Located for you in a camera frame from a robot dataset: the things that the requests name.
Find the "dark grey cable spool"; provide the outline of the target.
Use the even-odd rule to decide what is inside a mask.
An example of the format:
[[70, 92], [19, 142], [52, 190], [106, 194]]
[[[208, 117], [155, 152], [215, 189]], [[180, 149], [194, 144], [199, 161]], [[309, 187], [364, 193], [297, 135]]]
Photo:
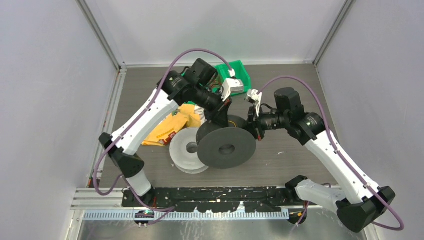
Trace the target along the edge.
[[250, 160], [256, 152], [257, 142], [244, 129], [247, 121], [229, 115], [228, 127], [204, 123], [196, 133], [197, 156], [206, 166], [214, 169], [231, 169]]

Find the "white plastic cable spool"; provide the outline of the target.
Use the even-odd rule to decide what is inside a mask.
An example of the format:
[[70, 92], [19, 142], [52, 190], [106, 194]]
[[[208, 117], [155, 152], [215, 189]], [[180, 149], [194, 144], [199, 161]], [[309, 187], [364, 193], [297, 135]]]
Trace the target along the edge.
[[200, 174], [209, 167], [198, 157], [196, 135], [198, 127], [187, 127], [180, 130], [169, 144], [169, 154], [173, 164], [186, 174]]

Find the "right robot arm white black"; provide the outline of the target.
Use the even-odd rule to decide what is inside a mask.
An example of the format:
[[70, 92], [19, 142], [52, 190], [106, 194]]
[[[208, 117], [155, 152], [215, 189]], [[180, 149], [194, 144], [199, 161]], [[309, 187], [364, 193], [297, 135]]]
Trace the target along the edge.
[[326, 129], [323, 118], [306, 112], [300, 95], [292, 87], [275, 91], [275, 108], [263, 112], [262, 94], [248, 90], [246, 101], [253, 104], [248, 111], [248, 123], [253, 136], [262, 140], [265, 131], [285, 129], [302, 146], [313, 153], [340, 185], [340, 189], [327, 188], [299, 175], [286, 183], [285, 198], [291, 205], [302, 201], [312, 202], [335, 213], [341, 223], [354, 233], [382, 216], [387, 205], [396, 197], [390, 186], [380, 186], [365, 174], [348, 156]]

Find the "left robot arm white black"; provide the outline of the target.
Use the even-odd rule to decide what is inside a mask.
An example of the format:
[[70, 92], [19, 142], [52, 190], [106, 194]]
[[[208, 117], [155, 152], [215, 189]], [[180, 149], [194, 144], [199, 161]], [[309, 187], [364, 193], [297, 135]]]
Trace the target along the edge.
[[236, 78], [231, 66], [227, 71], [229, 78], [222, 84], [222, 92], [215, 93], [209, 85], [219, 72], [201, 58], [181, 73], [168, 68], [148, 100], [130, 120], [112, 134], [100, 135], [99, 142], [104, 148], [100, 158], [110, 157], [134, 190], [134, 200], [141, 207], [148, 207], [154, 199], [150, 191], [152, 185], [144, 171], [145, 163], [137, 156], [142, 142], [162, 120], [187, 102], [203, 108], [207, 120], [218, 120], [231, 103], [231, 82]]

